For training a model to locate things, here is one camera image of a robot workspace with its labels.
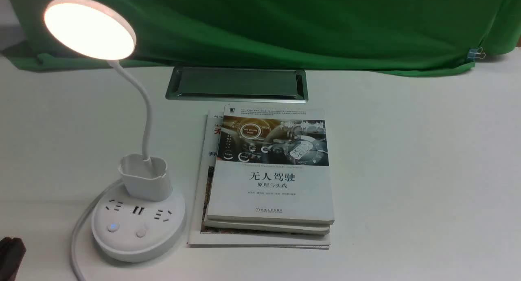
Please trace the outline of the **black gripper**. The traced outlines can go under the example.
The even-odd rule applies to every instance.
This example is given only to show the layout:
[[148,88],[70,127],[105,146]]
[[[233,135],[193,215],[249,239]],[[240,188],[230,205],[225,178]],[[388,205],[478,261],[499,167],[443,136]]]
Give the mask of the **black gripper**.
[[0,241],[0,280],[15,281],[26,246],[18,237],[4,237]]

